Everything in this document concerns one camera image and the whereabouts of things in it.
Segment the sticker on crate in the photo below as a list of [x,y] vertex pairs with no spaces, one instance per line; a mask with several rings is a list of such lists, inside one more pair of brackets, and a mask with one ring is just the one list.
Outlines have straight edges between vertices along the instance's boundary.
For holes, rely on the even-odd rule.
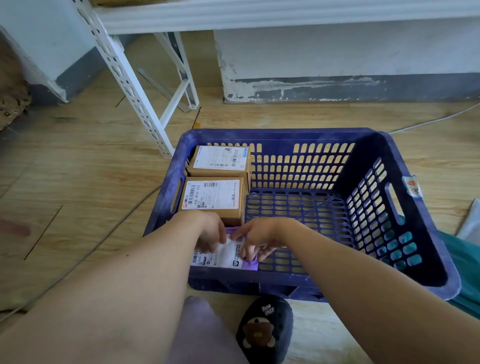
[[201,146],[194,168],[212,170],[244,170],[248,148],[234,146]]
[[403,176],[402,177],[403,184],[407,188],[407,192],[413,198],[423,198],[421,193],[420,185],[417,180],[417,176]]
[[250,263],[240,258],[240,250],[244,243],[245,237],[231,240],[228,234],[227,242],[225,244],[219,244],[216,253],[202,253],[198,249],[195,249],[190,265],[195,267],[258,270],[256,260]]
[[183,210],[239,208],[240,180],[188,181]]

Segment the black slipper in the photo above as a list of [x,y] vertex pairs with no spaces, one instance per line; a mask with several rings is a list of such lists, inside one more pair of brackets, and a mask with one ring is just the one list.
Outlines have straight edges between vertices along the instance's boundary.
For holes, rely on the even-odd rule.
[[280,364],[292,338],[293,312],[283,298],[260,297],[247,309],[237,343],[250,364]]

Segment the wooden floor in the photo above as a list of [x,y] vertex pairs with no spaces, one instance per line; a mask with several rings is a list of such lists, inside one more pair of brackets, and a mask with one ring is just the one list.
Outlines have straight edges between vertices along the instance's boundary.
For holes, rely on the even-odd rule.
[[[195,41],[198,37],[207,46],[201,47]],[[201,108],[189,113],[175,111],[167,127],[174,145],[195,120],[202,128],[370,127],[392,131],[473,104],[225,105],[211,33],[187,33],[184,39],[187,54],[192,54]],[[153,51],[151,37],[139,38],[127,54],[135,66],[141,65],[170,86],[177,82],[173,66],[161,52]],[[160,113],[168,101],[150,84],[141,82]],[[419,178],[437,227],[448,233],[457,230],[472,199],[479,197],[479,117],[480,107],[394,135],[410,172]],[[0,217],[28,224],[32,235],[0,234],[0,311],[22,304],[69,268],[162,183],[169,164],[150,142],[109,72],[101,74],[70,104],[32,110],[1,137]],[[155,196],[73,274],[139,238]],[[206,298],[232,331],[253,300],[191,289],[188,294]],[[328,304],[291,304],[295,330],[286,363],[369,362]]]

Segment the barcode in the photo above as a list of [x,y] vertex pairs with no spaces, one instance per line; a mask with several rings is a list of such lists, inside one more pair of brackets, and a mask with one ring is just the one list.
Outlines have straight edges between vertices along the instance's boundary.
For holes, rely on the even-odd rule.
[[195,196],[195,186],[190,189],[190,193],[188,194],[188,205],[193,204],[193,197]]
[[232,167],[237,166],[238,157],[239,157],[239,151],[235,151],[235,153],[233,153],[233,158],[232,158]]

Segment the forearm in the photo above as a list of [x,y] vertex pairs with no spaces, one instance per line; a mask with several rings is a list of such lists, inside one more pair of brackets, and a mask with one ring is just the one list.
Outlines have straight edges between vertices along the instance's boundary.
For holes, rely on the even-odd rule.
[[138,355],[138,362],[162,362],[202,231],[198,217],[176,215],[130,248],[52,290],[0,338],[0,351],[7,355],[15,343],[23,343],[22,358],[14,352],[7,362],[66,362],[61,352],[68,353],[67,361],[108,362],[114,358],[109,353],[124,352],[126,357]]
[[392,267],[302,224],[279,224],[339,318],[378,363],[469,363],[480,325]]

